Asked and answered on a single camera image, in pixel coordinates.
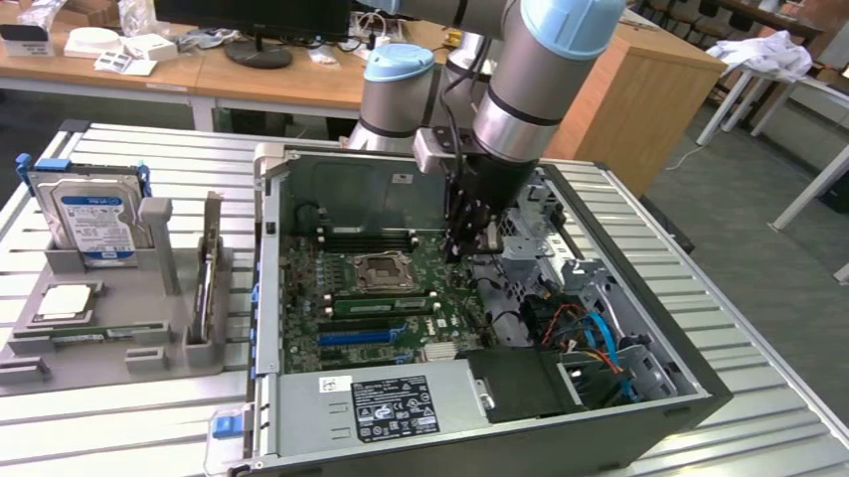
gray floor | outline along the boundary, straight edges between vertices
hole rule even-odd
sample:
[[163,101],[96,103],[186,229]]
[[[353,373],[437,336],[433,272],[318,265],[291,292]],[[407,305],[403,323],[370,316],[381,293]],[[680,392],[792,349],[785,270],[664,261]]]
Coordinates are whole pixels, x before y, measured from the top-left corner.
[[[670,164],[694,149],[713,114],[705,108]],[[19,152],[39,154],[67,117],[188,128],[179,105],[11,92],[0,104],[0,203],[18,179]],[[323,138],[323,124],[298,118],[294,135]],[[696,243],[697,263],[837,415],[849,420],[849,287],[831,274],[849,262],[849,217],[812,205],[784,234],[766,223],[808,184],[781,153],[741,132],[721,134],[676,171],[657,177],[649,198]]]

robotic arm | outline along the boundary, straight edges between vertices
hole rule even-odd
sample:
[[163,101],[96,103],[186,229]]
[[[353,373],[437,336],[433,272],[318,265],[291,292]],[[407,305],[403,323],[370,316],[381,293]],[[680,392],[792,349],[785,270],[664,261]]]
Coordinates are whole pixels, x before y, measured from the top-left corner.
[[[517,198],[584,81],[610,43],[625,0],[366,0],[371,7],[451,25],[505,48],[463,160],[446,167],[446,258],[502,249],[498,223]],[[422,171],[450,163],[446,128],[417,132]]]

motherboard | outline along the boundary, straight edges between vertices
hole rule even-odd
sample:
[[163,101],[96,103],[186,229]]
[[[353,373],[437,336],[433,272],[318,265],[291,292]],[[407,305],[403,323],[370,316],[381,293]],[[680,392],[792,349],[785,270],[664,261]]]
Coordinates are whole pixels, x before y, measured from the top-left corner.
[[467,263],[439,232],[285,237],[287,373],[453,360],[490,339]]

metal table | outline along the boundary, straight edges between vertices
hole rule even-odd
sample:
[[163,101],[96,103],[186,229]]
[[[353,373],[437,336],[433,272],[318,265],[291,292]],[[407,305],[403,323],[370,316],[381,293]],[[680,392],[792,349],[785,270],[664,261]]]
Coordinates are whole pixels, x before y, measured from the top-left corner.
[[[203,475],[207,419],[214,410],[238,405],[246,392],[251,161],[257,143],[277,140],[108,124],[94,124],[86,133],[56,135],[46,156],[94,164],[144,160],[152,169],[154,195],[174,199],[170,229],[175,246],[195,246],[207,191],[224,195],[224,242],[236,249],[228,371],[206,378],[0,398],[4,477]],[[589,163],[558,164],[736,394],[698,429],[669,437],[630,467],[604,475],[847,475],[847,427],[717,286],[613,174]],[[578,226],[566,228],[584,253],[593,256]],[[40,250],[48,240],[36,203],[19,188],[0,212],[0,343],[44,266]],[[232,442],[240,445],[239,439]]]

